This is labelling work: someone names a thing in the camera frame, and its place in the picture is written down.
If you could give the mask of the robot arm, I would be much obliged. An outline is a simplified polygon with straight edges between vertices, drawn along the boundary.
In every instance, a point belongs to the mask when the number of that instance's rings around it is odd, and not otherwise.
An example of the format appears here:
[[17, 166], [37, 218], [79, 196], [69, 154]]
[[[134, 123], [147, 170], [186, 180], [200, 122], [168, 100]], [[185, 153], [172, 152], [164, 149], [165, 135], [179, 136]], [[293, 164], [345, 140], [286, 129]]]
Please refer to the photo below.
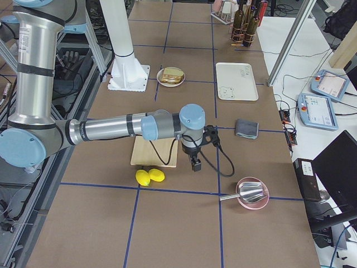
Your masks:
[[206, 144], [205, 112], [187, 104], [177, 113], [126, 114], [105, 119], [88, 118], [83, 107], [74, 118], [54, 119], [52, 93], [57, 36], [66, 27], [83, 31], [87, 24], [84, 1], [14, 1], [20, 23], [15, 111], [1, 133], [1, 158], [27, 168], [82, 142], [141, 136], [155, 141], [181, 141], [193, 171], [201, 169], [201, 147]]

